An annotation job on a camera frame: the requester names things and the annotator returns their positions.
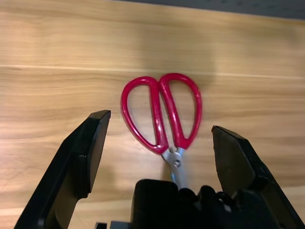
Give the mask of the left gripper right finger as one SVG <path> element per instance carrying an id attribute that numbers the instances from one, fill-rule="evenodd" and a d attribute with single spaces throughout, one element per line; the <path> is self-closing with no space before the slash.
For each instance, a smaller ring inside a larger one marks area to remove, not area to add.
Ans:
<path id="1" fill-rule="evenodd" d="M 257 191 L 281 226 L 303 229 L 304 223 L 250 142 L 221 126 L 213 126 L 212 134 L 216 171 L 223 192 L 233 197 L 238 190 Z"/>

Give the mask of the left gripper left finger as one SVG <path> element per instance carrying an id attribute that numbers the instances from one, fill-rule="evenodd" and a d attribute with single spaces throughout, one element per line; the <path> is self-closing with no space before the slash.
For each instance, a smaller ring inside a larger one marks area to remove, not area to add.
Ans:
<path id="1" fill-rule="evenodd" d="M 94 112 L 64 139 L 15 228 L 68 228 L 77 202 L 92 192 L 110 117 Z"/>

